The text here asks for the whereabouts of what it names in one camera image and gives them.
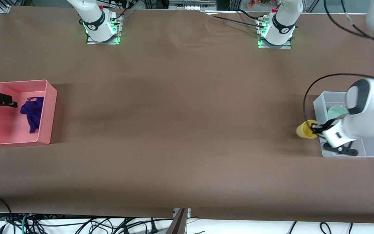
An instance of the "tabletop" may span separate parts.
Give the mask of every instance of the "tabletop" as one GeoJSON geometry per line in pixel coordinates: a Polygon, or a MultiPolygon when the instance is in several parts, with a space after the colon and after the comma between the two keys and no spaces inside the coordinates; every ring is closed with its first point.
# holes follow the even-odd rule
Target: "tabletop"
{"type": "MultiPolygon", "coordinates": [[[[136,10],[120,45],[86,45],[78,20],[72,8],[0,15],[0,82],[58,90],[51,144],[0,148],[13,212],[374,222],[374,159],[324,158],[295,134],[312,81],[374,75],[373,41],[303,14],[292,49],[259,49],[251,26],[136,10]]],[[[357,79],[324,80],[309,100],[357,79]]]]}

